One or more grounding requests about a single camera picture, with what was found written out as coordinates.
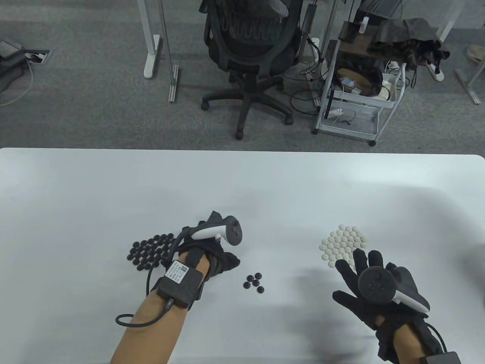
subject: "rolling cart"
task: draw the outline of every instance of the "rolling cart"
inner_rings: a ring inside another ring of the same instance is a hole
[[[369,145],[373,147],[376,145],[404,96],[406,88],[406,63],[403,59],[399,58],[385,58],[385,60],[396,61],[401,65],[397,75],[383,74],[383,79],[392,85],[389,90],[389,100],[387,101],[348,93],[344,90],[336,90],[332,86],[333,77],[331,75],[335,73],[339,52],[384,60],[382,55],[371,54],[367,51],[378,27],[368,26],[364,34],[359,33],[353,43],[348,43],[341,40],[345,38],[346,24],[344,24],[339,40],[337,40],[335,49],[333,50],[332,61],[330,62],[328,70],[329,76],[326,78],[320,101],[320,112],[312,133],[318,134],[320,130],[323,130],[365,139],[369,140]],[[402,81],[402,86],[399,91],[396,86],[398,80]],[[338,117],[328,118],[330,111],[339,108],[343,110],[344,114]],[[381,122],[380,119],[382,119],[384,109],[390,109],[390,112],[384,121]]]

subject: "vr controller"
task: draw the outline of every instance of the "vr controller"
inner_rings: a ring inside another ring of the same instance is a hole
[[[424,314],[430,310],[428,301],[418,293],[411,273],[402,266],[389,270],[371,266],[360,274],[358,288],[365,300],[376,305],[402,302]]]

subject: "black glove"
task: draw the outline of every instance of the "black glove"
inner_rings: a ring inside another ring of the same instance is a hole
[[[376,331],[375,336],[379,340],[379,358],[389,360],[395,364],[399,363],[393,344],[394,333],[406,324],[414,329],[414,332],[419,335],[421,342],[433,354],[441,354],[443,351],[438,340],[431,334],[424,322],[424,319],[428,318],[428,315],[415,311],[403,303],[396,304],[395,302],[391,302],[386,305],[368,303],[360,294],[358,289],[359,275],[369,266],[384,267],[381,253],[376,250],[369,252],[368,266],[364,251],[356,249],[354,251],[354,261],[356,263],[357,274],[350,268],[347,261],[343,259],[337,260],[335,267],[355,297],[343,291],[335,291],[332,298],[335,302],[352,311],[361,321]],[[386,265],[386,269],[388,270],[395,267],[396,265],[393,263]],[[375,324],[378,315],[385,318],[384,323],[379,327]]]
[[[186,237],[184,243],[176,251],[178,251],[179,255],[190,251],[185,262],[195,266],[197,266],[203,254],[207,256],[210,268],[204,281],[208,281],[209,278],[219,273],[234,269],[241,263],[234,254],[224,252],[220,241],[217,241],[215,238],[194,240],[191,237]]]

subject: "office chair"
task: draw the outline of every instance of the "office chair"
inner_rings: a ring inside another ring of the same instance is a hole
[[[239,86],[205,94],[201,109],[208,110],[209,101],[213,100],[242,100],[237,140],[244,138],[244,124],[253,102],[283,113],[285,125],[293,124],[291,108],[264,91],[273,86],[282,91],[281,75],[298,63],[297,53],[302,42],[298,21],[302,3],[303,0],[291,0],[288,17],[282,19],[249,17],[235,12],[227,15],[219,0],[204,0],[200,6],[199,11],[207,13],[204,42],[209,56],[220,69],[230,73],[229,82]],[[231,36],[231,32],[238,34],[238,39]]]

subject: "black cloth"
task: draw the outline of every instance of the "black cloth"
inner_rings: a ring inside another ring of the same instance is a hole
[[[364,251],[356,249],[354,251],[354,261],[357,273],[343,259],[337,260],[335,267],[355,297],[343,291],[335,291],[332,298],[335,302],[352,311],[361,321],[376,331],[375,336],[379,340],[379,358],[389,360],[395,364],[399,363],[393,344],[394,333],[406,324],[410,325],[431,353],[441,354],[443,351],[438,340],[434,338],[424,322],[428,315],[417,312],[403,303],[371,304],[360,294],[358,289],[359,275],[369,266],[384,267],[381,253],[376,250],[369,252],[369,265],[367,265],[367,257]],[[395,267],[396,265],[393,263],[386,265],[388,270]],[[379,327],[375,324],[375,319],[378,315],[385,318],[384,323]]]

